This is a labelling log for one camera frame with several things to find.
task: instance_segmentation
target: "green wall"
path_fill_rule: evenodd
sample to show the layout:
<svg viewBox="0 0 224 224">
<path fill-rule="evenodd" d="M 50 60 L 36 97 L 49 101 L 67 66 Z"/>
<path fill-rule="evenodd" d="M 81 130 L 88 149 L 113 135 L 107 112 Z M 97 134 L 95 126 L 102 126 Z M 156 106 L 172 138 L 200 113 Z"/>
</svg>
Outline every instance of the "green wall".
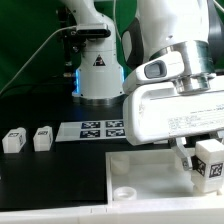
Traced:
<svg viewBox="0 0 224 224">
<path fill-rule="evenodd" d="M 112 18 L 112 1 L 95 3 L 98 11 Z M 0 1 L 0 89 L 16 74 L 22 65 L 46 40 L 59 28 L 56 9 L 59 0 L 1 0 Z M 117 24 L 122 32 L 134 17 L 136 0 L 117 1 Z M 124 65 L 121 45 L 118 44 L 118 61 Z M 79 64 L 79 57 L 73 61 Z M 224 59 L 217 67 L 224 67 Z M 53 38 L 25 69 L 13 85 L 39 83 L 43 80 L 62 75 L 64 69 L 62 44 Z"/>
</svg>

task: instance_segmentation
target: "blue light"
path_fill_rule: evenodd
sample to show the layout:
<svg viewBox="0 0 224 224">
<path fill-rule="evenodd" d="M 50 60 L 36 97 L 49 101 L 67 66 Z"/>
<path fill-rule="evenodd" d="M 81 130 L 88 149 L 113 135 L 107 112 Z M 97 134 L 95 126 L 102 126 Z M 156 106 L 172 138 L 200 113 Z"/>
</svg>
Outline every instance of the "blue light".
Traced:
<svg viewBox="0 0 224 224">
<path fill-rule="evenodd" d="M 124 68 L 123 67 L 121 67 L 121 75 L 122 75 L 122 82 L 124 82 Z"/>
<path fill-rule="evenodd" d="M 75 89 L 75 93 L 79 94 L 80 93 L 80 86 L 79 86 L 79 77 L 80 77 L 80 73 L 79 70 L 77 69 L 75 71 L 75 83 L 76 83 L 76 89 Z"/>
</svg>

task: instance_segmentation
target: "white block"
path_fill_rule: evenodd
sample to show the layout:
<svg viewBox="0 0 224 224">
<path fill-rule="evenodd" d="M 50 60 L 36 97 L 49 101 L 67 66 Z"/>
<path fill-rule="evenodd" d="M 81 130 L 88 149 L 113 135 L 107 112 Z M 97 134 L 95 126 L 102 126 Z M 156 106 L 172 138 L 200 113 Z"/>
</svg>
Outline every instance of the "white block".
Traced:
<svg viewBox="0 0 224 224">
<path fill-rule="evenodd" d="M 26 130 L 24 128 L 12 129 L 2 139 L 4 153 L 18 153 L 26 143 Z"/>
<path fill-rule="evenodd" d="M 192 182 L 203 193 L 219 190 L 224 181 L 224 145 L 215 139 L 197 142 L 195 155 L 199 160 Z"/>
<path fill-rule="evenodd" d="M 224 186 L 222 185 L 222 187 L 218 190 L 218 195 L 224 195 Z"/>
<path fill-rule="evenodd" d="M 197 157 L 205 163 L 224 162 L 224 145 L 216 139 L 197 142 L 195 153 Z"/>
<path fill-rule="evenodd" d="M 193 195 L 195 197 L 197 197 L 197 196 L 214 197 L 214 196 L 218 195 L 218 191 L 212 191 L 212 192 L 208 192 L 208 193 L 203 193 L 194 185 L 194 187 L 193 187 Z"/>
<path fill-rule="evenodd" d="M 38 128 L 33 138 L 34 150 L 36 152 L 49 151 L 52 141 L 53 132 L 51 127 L 45 126 L 43 128 Z"/>
</svg>

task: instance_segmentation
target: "black tabletop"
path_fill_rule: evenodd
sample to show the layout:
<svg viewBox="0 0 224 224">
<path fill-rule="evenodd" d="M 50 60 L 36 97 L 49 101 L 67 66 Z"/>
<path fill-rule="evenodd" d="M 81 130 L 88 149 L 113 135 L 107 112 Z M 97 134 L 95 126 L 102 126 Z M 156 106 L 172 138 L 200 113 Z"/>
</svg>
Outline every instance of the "black tabletop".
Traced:
<svg viewBox="0 0 224 224">
<path fill-rule="evenodd" d="M 105 153 L 161 146 L 95 140 L 54 142 L 49 152 L 34 152 L 33 136 L 37 128 L 49 125 L 55 140 L 61 122 L 108 119 L 122 119 L 122 102 L 109 107 L 77 105 L 68 95 L 42 93 L 1 99 L 0 138 L 23 127 L 27 142 L 13 154 L 4 154 L 0 144 L 0 210 L 107 204 Z"/>
</svg>

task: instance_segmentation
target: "metal bracket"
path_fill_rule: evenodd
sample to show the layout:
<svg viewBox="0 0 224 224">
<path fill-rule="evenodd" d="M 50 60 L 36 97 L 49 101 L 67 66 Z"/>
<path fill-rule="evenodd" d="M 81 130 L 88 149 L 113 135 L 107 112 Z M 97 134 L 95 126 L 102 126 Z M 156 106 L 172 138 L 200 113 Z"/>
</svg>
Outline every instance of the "metal bracket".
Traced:
<svg viewBox="0 0 224 224">
<path fill-rule="evenodd" d="M 210 132 L 209 135 L 210 138 L 220 140 L 220 142 L 224 145 L 224 130 Z"/>
<path fill-rule="evenodd" d="M 187 149 L 184 147 L 181 138 L 173 138 L 169 140 L 171 149 L 181 159 L 185 171 L 192 170 L 192 160 Z"/>
</svg>

